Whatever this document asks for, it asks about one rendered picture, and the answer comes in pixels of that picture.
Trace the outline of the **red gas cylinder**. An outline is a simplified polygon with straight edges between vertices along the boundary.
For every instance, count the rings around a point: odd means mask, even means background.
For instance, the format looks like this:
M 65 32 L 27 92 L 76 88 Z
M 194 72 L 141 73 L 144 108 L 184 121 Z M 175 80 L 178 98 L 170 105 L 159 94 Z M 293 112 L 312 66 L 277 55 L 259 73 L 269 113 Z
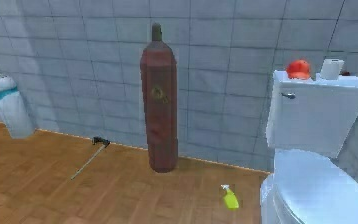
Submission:
M 159 23 L 152 25 L 151 35 L 140 59 L 149 165 L 167 173 L 178 161 L 177 61 Z

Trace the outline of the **grey toilet brush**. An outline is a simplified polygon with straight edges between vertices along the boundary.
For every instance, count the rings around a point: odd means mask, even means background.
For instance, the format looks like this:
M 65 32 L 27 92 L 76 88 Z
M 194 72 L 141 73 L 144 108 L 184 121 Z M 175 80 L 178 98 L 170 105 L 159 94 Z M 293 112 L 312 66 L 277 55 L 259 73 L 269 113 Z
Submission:
M 105 148 L 110 145 L 110 141 L 104 139 L 100 136 L 95 136 L 91 139 L 91 144 L 93 146 L 100 144 L 100 147 L 95 151 L 94 154 L 70 177 L 71 180 L 74 180 Z

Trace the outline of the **yellow spray bottle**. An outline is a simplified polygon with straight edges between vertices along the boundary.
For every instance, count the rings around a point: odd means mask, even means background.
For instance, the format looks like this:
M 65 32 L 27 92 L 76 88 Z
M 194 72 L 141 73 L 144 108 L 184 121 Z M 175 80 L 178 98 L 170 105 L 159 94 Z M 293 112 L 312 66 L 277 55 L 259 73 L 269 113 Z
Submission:
M 224 200 L 226 207 L 230 210 L 238 209 L 240 207 L 239 201 L 238 201 L 235 193 L 230 189 L 230 186 L 228 184 L 222 184 L 221 188 L 225 191 L 223 200 Z

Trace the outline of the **orange round object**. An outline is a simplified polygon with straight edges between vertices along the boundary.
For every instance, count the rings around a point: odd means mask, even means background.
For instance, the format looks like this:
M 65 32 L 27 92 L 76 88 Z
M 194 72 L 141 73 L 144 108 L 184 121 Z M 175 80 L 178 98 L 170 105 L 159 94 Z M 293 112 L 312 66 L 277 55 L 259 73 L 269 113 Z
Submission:
M 286 72 L 290 79 L 307 80 L 310 78 L 310 64 L 302 59 L 295 60 L 287 66 Z

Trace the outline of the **white toilet paper roll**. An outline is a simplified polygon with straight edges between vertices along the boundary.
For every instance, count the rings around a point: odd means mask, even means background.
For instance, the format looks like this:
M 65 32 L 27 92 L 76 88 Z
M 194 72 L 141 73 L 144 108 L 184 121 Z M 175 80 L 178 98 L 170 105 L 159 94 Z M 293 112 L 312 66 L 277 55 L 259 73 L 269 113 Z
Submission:
M 326 80 L 336 80 L 343 65 L 344 61 L 341 59 L 325 59 L 320 71 L 320 77 Z

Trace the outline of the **white bin with teal band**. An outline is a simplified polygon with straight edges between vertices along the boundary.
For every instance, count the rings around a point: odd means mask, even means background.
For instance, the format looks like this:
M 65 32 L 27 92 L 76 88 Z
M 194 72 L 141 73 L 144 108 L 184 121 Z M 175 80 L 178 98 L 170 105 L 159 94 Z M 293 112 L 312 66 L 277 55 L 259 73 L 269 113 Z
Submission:
M 35 131 L 15 80 L 0 74 L 0 117 L 13 139 L 27 138 Z

